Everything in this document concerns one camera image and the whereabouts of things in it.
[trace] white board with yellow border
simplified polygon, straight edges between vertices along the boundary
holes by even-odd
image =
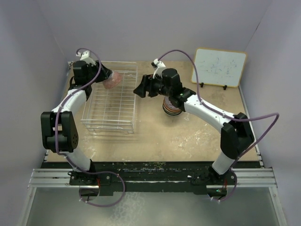
[[[198,71],[199,83],[237,87],[246,63],[246,58],[246,52],[198,48],[194,63]],[[197,82],[194,69],[191,82]]]

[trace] dish rack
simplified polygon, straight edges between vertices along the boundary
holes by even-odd
[[[89,131],[126,130],[134,132],[137,63],[102,61],[107,68],[119,72],[123,79],[112,89],[105,89],[102,82],[92,85],[91,97],[85,104],[81,122]]]

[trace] yellow border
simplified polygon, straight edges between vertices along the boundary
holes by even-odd
[[[233,50],[225,50],[225,49],[217,49],[217,48],[197,48],[197,49],[196,49],[196,53],[195,53],[195,55],[194,55],[194,59],[193,59],[194,62],[196,61],[196,56],[197,56],[197,50],[198,50],[198,49],[217,50],[217,51],[232,52],[232,53],[244,53],[244,54],[246,55],[246,58],[245,58],[245,61],[244,61],[243,68],[242,68],[242,70],[241,70],[241,74],[240,74],[240,78],[239,78],[239,81],[238,81],[238,85],[237,85],[237,86],[227,86],[227,87],[233,87],[233,88],[236,88],[236,87],[239,86],[240,80],[241,80],[241,76],[243,75],[243,71],[244,71],[244,68],[245,68],[246,59],[248,58],[248,54],[247,54],[246,52],[242,52],[242,51],[233,51]],[[190,81],[191,81],[192,83],[196,83],[196,82],[193,82],[193,81],[192,81],[193,70],[194,70],[194,68],[193,68],[193,66],[192,66],[191,79],[190,79]],[[204,83],[204,85],[224,86],[224,85],[220,85],[220,84],[210,84],[210,83]]]

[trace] beige tabletop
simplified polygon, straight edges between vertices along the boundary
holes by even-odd
[[[151,62],[138,63],[138,83],[143,74],[153,73]],[[191,63],[164,61],[175,68],[183,86],[196,90],[191,83]],[[211,104],[232,113],[245,112],[238,88],[223,90],[205,85],[201,96]],[[93,161],[215,161],[220,154],[220,134],[200,118],[181,113],[171,117],[162,109],[163,96],[136,98],[134,134],[124,131],[88,131],[80,119],[84,106],[74,116],[79,148]],[[257,161],[255,149],[243,161]],[[50,152],[48,161],[65,161]]]

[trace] wall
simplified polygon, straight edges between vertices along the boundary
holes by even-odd
[[[245,50],[272,0],[37,0],[67,59],[153,60],[179,48]],[[165,59],[181,60],[180,53]]]
[[[301,1],[274,0],[246,51],[242,89],[251,116],[278,111],[275,127],[259,143],[266,167],[273,166],[288,223],[300,225],[301,210]],[[270,121],[254,123],[257,136]]]
[[[39,6],[0,2],[0,222],[15,226],[44,150],[40,114],[62,96],[68,64]]]

